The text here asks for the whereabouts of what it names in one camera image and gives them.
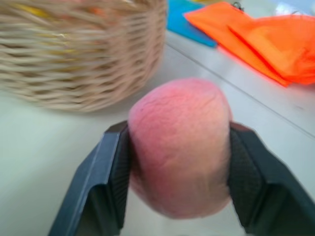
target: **orange cloth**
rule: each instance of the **orange cloth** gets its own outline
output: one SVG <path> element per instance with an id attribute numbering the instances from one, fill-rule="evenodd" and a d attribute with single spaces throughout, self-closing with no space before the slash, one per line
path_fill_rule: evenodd
<path id="1" fill-rule="evenodd" d="M 253 19 L 226 2 L 185 14 L 195 27 L 283 86 L 315 83 L 315 18 Z"/>

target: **blue object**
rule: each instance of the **blue object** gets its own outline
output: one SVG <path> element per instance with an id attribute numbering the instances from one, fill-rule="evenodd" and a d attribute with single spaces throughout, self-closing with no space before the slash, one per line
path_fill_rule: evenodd
<path id="1" fill-rule="evenodd" d="M 214 48 L 217 46 L 217 43 L 214 40 L 212 40 L 204 32 L 192 26 L 183 16 L 184 13 L 198 10 L 203 8 L 204 5 L 190 0 L 168 0 L 168 2 L 168 30 L 209 47 Z"/>

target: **white surface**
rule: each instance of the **white surface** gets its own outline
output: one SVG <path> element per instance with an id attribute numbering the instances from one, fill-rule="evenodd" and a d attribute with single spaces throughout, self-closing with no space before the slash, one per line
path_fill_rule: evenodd
<path id="1" fill-rule="evenodd" d="M 0 93 L 1 236 L 46 236 L 74 171 L 102 132 L 126 119 L 129 108 L 148 91 L 180 77 L 216 83 L 235 120 L 254 128 L 315 199 L 314 87 L 282 88 L 224 54 L 173 34 L 167 41 L 171 47 L 166 46 L 163 65 L 148 85 L 101 112 L 50 111 Z M 243 234 L 231 205 L 205 219 L 172 221 L 149 210 L 132 193 L 122 232 L 123 236 Z"/>
<path id="2" fill-rule="evenodd" d="M 301 11 L 300 9 L 297 9 L 294 6 L 291 6 L 287 3 L 284 2 L 280 2 L 277 5 L 276 11 L 275 11 L 275 15 L 276 16 L 282 16 L 282 15 L 306 15 L 305 12 Z"/>
<path id="3" fill-rule="evenodd" d="M 279 3 L 284 1 L 292 6 L 297 7 L 298 9 L 306 12 L 307 14 L 311 14 L 311 7 L 314 0 L 272 0 L 275 3 Z"/>
<path id="4" fill-rule="evenodd" d="M 254 18 L 272 16 L 277 4 L 271 0 L 242 0 L 244 11 Z"/>

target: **wicker basket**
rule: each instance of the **wicker basket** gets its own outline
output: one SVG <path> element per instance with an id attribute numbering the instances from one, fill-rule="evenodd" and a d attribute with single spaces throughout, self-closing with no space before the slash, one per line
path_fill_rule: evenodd
<path id="1" fill-rule="evenodd" d="M 165 0 L 0 0 L 0 85 L 90 112 L 142 88 L 161 60 Z"/>

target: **white table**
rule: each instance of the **white table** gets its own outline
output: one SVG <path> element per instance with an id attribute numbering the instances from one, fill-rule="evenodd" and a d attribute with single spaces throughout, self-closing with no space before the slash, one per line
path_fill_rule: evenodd
<path id="1" fill-rule="evenodd" d="M 92 114 L 45 110 L 0 93 L 0 235 L 46 236 L 77 166 L 110 125 L 158 85 L 181 77 L 216 83 L 234 118 L 254 128 L 315 199 L 315 86 L 283 88 L 228 57 L 167 34 L 159 72 L 119 104 Z M 130 192 L 123 236 L 241 236 L 233 207 L 204 219 L 168 220 Z"/>

